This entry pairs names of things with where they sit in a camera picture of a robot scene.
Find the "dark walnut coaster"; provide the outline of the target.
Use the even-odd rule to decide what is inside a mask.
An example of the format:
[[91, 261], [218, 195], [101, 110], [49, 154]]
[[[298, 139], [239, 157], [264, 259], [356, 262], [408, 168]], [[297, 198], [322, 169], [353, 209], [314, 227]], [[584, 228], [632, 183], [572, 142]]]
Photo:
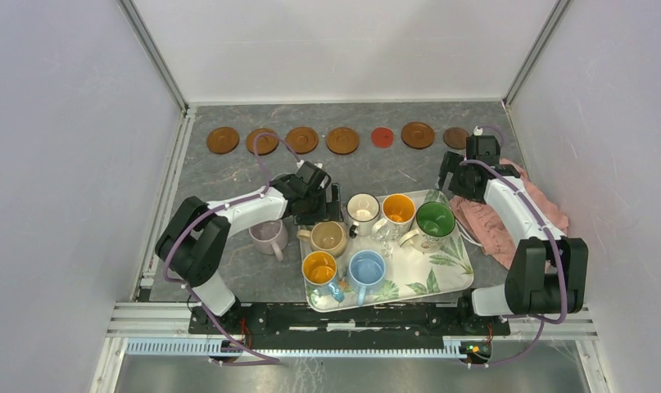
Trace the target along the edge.
[[443, 134], [444, 143], [456, 150], [463, 150], [467, 146], [469, 132], [461, 127], [450, 127]]

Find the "brown wooden coaster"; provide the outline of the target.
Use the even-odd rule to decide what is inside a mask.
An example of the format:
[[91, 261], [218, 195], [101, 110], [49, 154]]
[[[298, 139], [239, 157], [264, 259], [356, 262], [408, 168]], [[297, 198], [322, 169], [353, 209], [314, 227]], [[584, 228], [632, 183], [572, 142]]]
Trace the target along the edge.
[[401, 140], [410, 148], [422, 150], [434, 143], [435, 131], [424, 122], [409, 122], [401, 130]]
[[269, 128], [259, 128], [251, 131], [246, 138], [247, 150], [259, 156], [266, 156], [273, 152], [279, 144], [276, 132]]
[[325, 138], [327, 148], [337, 155], [349, 155], [360, 145], [359, 134], [348, 127], [332, 129]]
[[206, 138], [208, 150], [217, 155], [230, 153], [238, 146], [239, 142], [238, 131], [232, 127], [213, 129]]
[[305, 155], [318, 146], [319, 136], [312, 128], [300, 126], [290, 130], [285, 141], [296, 154]]

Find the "white mug green inside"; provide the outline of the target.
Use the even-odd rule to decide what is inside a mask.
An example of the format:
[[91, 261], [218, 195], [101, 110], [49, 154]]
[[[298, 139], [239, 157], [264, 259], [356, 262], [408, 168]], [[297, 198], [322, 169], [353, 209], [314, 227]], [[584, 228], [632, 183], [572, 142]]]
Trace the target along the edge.
[[450, 207], [439, 201], [429, 201], [417, 209], [410, 230], [399, 239], [398, 244], [431, 254], [441, 249], [454, 230], [455, 216]]

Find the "pink drawstring cloth bag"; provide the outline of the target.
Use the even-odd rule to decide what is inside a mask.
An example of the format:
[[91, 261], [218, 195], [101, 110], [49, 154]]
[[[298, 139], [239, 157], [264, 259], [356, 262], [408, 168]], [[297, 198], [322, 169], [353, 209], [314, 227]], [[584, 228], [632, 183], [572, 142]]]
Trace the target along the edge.
[[[556, 228], [567, 235], [568, 216], [529, 180], [526, 170], [505, 158], [501, 158], [500, 163], [512, 164], [520, 172], [523, 185], [532, 201]], [[454, 196], [450, 200], [450, 208], [470, 237], [481, 245], [483, 253], [492, 256], [506, 269], [510, 269], [517, 242], [510, 236], [499, 215], [490, 206], [467, 201], [461, 196]]]

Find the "red round coaster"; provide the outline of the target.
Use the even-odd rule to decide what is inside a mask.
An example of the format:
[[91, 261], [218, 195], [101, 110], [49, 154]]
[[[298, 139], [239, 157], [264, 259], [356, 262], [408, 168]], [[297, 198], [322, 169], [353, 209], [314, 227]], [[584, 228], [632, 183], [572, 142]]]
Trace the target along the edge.
[[371, 142], [377, 148], [389, 148], [394, 143], [395, 135], [388, 127], [377, 127], [370, 134]]

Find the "leaf patterned serving tray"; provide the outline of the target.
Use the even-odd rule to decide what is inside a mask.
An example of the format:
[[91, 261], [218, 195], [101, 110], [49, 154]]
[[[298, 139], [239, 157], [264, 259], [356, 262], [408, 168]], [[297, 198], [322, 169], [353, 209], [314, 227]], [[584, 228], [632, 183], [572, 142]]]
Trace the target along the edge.
[[347, 269], [351, 258], [366, 250], [379, 253], [386, 261], [386, 270], [378, 286], [367, 291], [365, 306], [462, 291], [474, 280], [473, 267], [458, 229], [433, 253], [423, 253], [410, 244], [400, 247], [397, 242], [358, 236], [351, 239], [346, 251], [336, 258], [343, 301], [334, 299], [330, 291], [307, 283], [306, 300], [313, 310], [328, 313], [359, 306], [360, 290], [349, 284]]

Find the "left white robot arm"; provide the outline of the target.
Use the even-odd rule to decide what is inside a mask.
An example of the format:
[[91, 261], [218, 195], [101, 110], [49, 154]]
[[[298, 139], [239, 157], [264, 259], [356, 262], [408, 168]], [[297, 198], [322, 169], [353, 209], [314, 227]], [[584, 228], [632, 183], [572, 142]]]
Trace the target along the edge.
[[342, 219], [341, 188], [327, 172], [301, 161], [263, 187], [223, 201], [186, 198], [158, 238], [154, 252], [166, 273], [210, 311], [208, 321], [220, 333], [240, 323], [236, 296], [218, 271], [231, 236], [267, 221], [292, 218], [296, 225]]

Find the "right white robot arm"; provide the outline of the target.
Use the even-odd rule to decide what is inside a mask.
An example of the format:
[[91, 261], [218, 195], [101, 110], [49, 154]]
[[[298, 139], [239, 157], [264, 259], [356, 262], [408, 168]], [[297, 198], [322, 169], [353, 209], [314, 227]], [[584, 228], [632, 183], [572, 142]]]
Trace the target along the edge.
[[455, 321], [467, 334], [480, 332], [489, 317], [538, 318], [560, 324], [584, 303], [589, 250], [546, 218], [512, 165], [500, 163], [500, 144], [491, 135], [465, 139], [465, 153], [448, 151], [438, 185], [468, 201], [490, 206], [516, 244], [505, 282], [477, 288], [462, 298]]

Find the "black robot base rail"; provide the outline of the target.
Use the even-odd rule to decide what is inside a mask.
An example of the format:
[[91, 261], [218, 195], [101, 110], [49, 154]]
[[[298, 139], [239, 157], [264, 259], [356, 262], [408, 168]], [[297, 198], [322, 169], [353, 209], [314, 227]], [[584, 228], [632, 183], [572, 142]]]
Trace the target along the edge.
[[505, 337], [509, 324], [453, 304], [388, 303], [320, 313], [302, 303], [239, 305], [216, 327], [200, 306], [190, 309], [192, 335], [245, 336], [255, 350], [438, 349], [445, 337], [466, 341]]

